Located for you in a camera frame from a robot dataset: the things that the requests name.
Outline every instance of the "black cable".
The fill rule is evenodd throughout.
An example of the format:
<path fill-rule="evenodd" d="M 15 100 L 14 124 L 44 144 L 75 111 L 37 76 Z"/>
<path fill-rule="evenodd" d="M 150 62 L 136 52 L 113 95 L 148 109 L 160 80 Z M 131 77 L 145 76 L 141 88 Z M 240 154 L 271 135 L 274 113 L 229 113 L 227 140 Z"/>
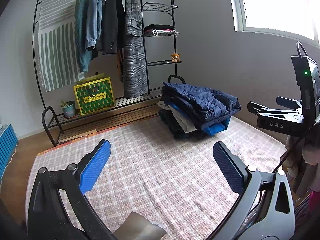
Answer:
<path fill-rule="evenodd" d="M 301 42 L 297 41 L 296 47 L 297 47 L 297 52 L 298 52 L 299 58 L 301 58 L 301 52 L 300 52 L 299 46 L 302 48 L 304 54 L 308 57 L 308 54 L 307 54 L 306 50 L 304 49 L 304 47 L 302 46 Z"/>
<path fill-rule="evenodd" d="M 287 151 L 284 153 L 285 156 L 283 157 L 283 159 L 280 161 L 280 163 L 278 164 L 278 166 L 276 166 L 276 168 L 273 170 L 272 173 L 276 172 L 280 166 L 284 163 L 284 161 L 287 159 L 287 157 L 290 155 L 290 153 L 292 152 L 292 150 L 298 145 L 298 143 L 305 138 L 306 134 L 309 132 L 310 129 L 312 129 L 313 127 L 315 127 L 317 124 L 319 124 L 320 121 L 316 122 L 315 124 L 313 124 L 312 126 L 310 126 L 307 130 L 305 130 L 305 132 L 298 138 L 298 140 L 296 140 L 296 142 L 294 143 L 294 145 L 290 148 L 287 149 Z"/>

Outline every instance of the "clothes rack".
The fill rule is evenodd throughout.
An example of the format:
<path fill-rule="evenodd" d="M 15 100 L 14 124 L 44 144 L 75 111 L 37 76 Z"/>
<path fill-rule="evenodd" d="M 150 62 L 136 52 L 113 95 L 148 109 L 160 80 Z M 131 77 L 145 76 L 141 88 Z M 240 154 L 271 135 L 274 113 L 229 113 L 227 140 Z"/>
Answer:
<path fill-rule="evenodd" d="M 40 83 L 39 83 L 39 78 L 38 78 L 38 71 L 37 71 L 37 65 L 36 65 L 36 56 L 35 56 L 35 40 L 34 40 L 34 36 L 35 36 L 35 28 L 36 28 L 36 24 L 38 21 L 36 21 L 36 14 L 37 14 L 37 9 L 38 9 L 38 5 L 41 4 L 41 1 L 37 0 L 36 2 L 36 8 L 35 8 L 35 15 L 34 15 L 34 19 L 33 19 L 33 35 L 32 35 L 32 51 L 33 51 L 33 62 L 34 62 L 34 68 L 35 68 L 35 74 L 36 74 L 36 81 L 37 81 L 37 85 L 38 85 L 38 90 L 40 93 L 40 97 L 41 97 L 41 101 L 44 107 L 44 111 L 42 112 L 42 125 L 44 127 L 45 132 L 47 133 L 50 141 L 52 142 L 52 145 L 55 147 L 57 146 L 58 142 L 59 142 L 59 138 L 61 136 L 61 134 L 63 134 L 65 131 L 70 130 L 70 129 L 74 129 L 83 125 L 87 125 L 93 122 L 98 122 L 101 121 L 103 119 L 106 119 L 107 117 L 103 117 L 100 118 L 98 120 L 92 120 L 92 121 L 88 121 L 85 123 L 82 123 L 80 125 L 76 125 L 76 126 L 69 126 L 68 128 L 63 128 L 62 125 L 64 124 L 70 124 L 72 122 L 78 121 L 80 119 L 86 119 L 89 117 L 92 117 L 94 115 L 97 114 L 102 114 L 105 113 L 107 111 L 110 110 L 114 110 L 114 109 L 119 109 L 119 108 L 123 108 L 123 107 L 127 107 L 136 103 L 140 103 L 140 102 L 144 102 L 144 101 L 148 101 L 154 98 L 158 98 L 161 96 L 161 90 L 162 87 L 159 88 L 155 88 L 155 89 L 150 89 L 149 86 L 149 76 L 148 76 L 148 66 L 158 66 L 158 65 L 166 65 L 166 64 L 174 64 L 175 65 L 175 74 L 170 75 L 168 77 L 168 82 L 171 82 L 171 78 L 177 78 L 180 79 L 182 83 L 185 83 L 184 79 L 181 76 L 178 76 L 177 74 L 177 64 L 181 63 L 181 62 L 171 62 L 171 60 L 162 60 L 162 61 L 155 61 L 155 62 L 148 62 L 147 61 L 147 53 L 146 53 L 146 45 L 145 45 L 145 38 L 150 36 L 150 35 L 144 35 L 143 29 L 144 29 L 144 24 L 143 24 L 143 12 L 144 11 L 159 11 L 159 12 L 169 12 L 171 11 L 171 13 L 169 13 L 169 15 L 172 18 L 172 26 L 175 30 L 175 20 L 174 20 L 174 9 L 177 8 L 176 5 L 174 5 L 174 1 L 175 0 L 170 0 L 170 5 L 165 5 L 165 4 L 159 4 L 159 3 L 152 3 L 152 2 L 146 2 L 143 4 L 143 0 L 140 0 L 140 7 L 141 7 L 141 14 L 142 14 L 142 39 L 143 39 L 143 47 L 144 47 L 144 52 L 145 52 L 145 60 L 146 60 L 146 72 L 147 72 L 147 84 L 148 84 L 148 94 L 139 96 L 137 98 L 116 98 L 116 106 L 113 108 L 108 108 L 108 109 L 103 109 L 100 111 L 96 111 L 93 112 L 91 114 L 86 114 L 81 116 L 80 114 L 77 114 L 75 117 L 70 118 L 70 119 L 65 119 L 63 116 L 63 113 L 61 114 L 56 114 L 54 109 L 52 108 L 52 106 L 46 106 L 45 102 L 44 102 L 44 98 L 41 92 L 41 88 L 40 88 Z M 176 35 L 179 33 L 166 33 L 166 36 L 173 36 L 173 42 L 174 42 L 174 53 L 177 53 L 177 45 L 176 45 Z M 146 106 L 140 107 L 140 108 L 135 108 L 126 112 L 121 112 L 119 114 L 125 114 L 131 111 L 135 111 L 135 110 L 139 110 L 142 108 L 145 108 Z M 52 117 L 50 119 L 50 121 L 48 123 L 46 123 L 45 119 L 46 119 L 46 114 L 48 112 L 52 113 Z M 50 128 L 53 127 L 58 127 L 59 128 L 59 134 L 58 134 L 58 138 L 55 140 L 51 133 L 50 133 Z"/>

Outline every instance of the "yellow box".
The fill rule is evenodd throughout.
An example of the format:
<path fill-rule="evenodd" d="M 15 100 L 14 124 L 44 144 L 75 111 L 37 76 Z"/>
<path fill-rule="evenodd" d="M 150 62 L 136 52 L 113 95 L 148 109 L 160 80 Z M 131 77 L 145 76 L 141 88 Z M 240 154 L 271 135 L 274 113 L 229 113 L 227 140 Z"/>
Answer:
<path fill-rule="evenodd" d="M 81 115 L 116 106 L 110 78 L 74 86 Z"/>

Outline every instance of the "rug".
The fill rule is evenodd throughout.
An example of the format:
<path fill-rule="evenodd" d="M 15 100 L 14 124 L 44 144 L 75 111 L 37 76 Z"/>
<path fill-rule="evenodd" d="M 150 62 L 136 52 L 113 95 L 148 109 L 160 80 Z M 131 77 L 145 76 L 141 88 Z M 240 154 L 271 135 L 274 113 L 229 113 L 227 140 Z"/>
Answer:
<path fill-rule="evenodd" d="M 26 217 L 39 168 L 65 169 L 78 163 L 101 139 L 111 143 L 111 156 L 88 200 L 105 225 L 114 232 L 135 211 L 164 226 L 165 239 L 205 239 L 228 213 L 233 193 L 212 156 L 215 142 L 259 171 L 272 171 L 285 146 L 267 134 L 232 117 L 227 130 L 198 141 L 175 140 L 158 116 L 103 131 L 36 157 L 26 195 Z M 81 228 L 65 192 L 66 210 Z"/>

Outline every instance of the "plaid coat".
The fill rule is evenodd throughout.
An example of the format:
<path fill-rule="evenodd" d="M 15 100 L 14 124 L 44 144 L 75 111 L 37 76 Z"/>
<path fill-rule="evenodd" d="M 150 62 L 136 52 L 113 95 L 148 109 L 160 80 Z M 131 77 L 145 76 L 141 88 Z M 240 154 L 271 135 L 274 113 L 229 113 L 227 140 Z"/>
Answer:
<path fill-rule="evenodd" d="M 124 25 L 124 97 L 135 98 L 148 92 L 139 0 L 125 0 Z"/>

